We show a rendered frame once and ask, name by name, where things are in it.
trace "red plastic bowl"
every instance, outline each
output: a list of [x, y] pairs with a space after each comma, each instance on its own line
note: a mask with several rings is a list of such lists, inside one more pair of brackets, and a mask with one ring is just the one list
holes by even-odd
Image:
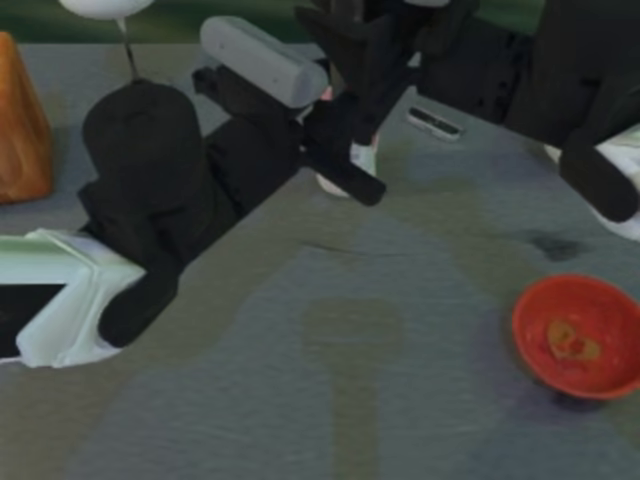
[[[551, 324], [561, 320], [600, 347], [597, 358], [559, 357]], [[513, 315], [520, 354], [547, 385], [574, 397], [611, 400], [640, 388], [640, 308], [618, 288], [580, 275], [547, 278], [520, 298]]]

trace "orange container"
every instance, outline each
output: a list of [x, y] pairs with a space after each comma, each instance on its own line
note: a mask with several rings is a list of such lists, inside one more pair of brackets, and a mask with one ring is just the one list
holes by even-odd
[[0, 32], [0, 204], [53, 188], [52, 135], [15, 42]]
[[550, 387], [611, 400], [640, 388], [640, 308], [618, 288], [580, 275], [550, 277], [513, 315], [520, 354]]

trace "white balloon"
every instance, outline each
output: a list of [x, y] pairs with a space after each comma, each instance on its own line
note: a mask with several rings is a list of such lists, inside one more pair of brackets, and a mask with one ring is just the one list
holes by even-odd
[[134, 15], [154, 0], [59, 0], [64, 8], [92, 20], [117, 20]]

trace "table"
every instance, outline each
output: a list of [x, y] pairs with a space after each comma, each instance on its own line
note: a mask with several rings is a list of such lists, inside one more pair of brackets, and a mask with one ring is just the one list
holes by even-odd
[[[139, 47], [143, 74], [191, 90], [196, 46]], [[23, 46], [57, 141], [50, 199], [0, 209], [0, 232], [73, 229], [94, 173], [92, 104], [128, 79], [120, 46]], [[597, 275], [640, 297], [638, 247], [603, 230], [537, 147], [415, 100], [382, 131], [376, 208], [304, 172], [185, 274], [113, 361], [0, 368], [0, 480], [635, 479], [640, 398], [589, 413], [516, 362], [513, 301], [545, 275]], [[468, 130], [403, 122], [418, 101]]]

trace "cell phone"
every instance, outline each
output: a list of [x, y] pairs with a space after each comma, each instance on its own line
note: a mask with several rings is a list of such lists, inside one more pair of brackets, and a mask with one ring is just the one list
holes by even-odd
[[438, 115], [422, 108], [412, 107], [407, 114], [407, 120], [414, 127], [427, 131], [442, 140], [455, 142], [460, 139], [464, 130]]

